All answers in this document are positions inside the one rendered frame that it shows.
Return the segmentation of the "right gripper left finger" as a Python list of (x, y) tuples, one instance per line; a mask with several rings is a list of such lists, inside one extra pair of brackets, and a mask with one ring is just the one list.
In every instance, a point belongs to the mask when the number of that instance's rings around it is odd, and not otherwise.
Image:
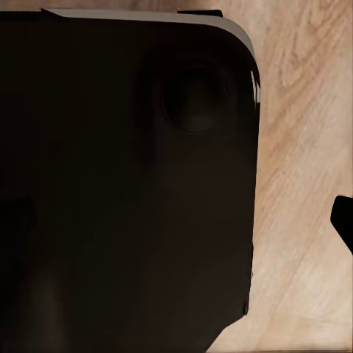
[(38, 222), (31, 196), (0, 204), (0, 283)]

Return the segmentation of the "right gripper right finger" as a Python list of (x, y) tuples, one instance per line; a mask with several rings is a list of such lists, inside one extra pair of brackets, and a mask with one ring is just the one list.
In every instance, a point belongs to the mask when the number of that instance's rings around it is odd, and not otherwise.
[(353, 254), (353, 198), (336, 196), (330, 221)]

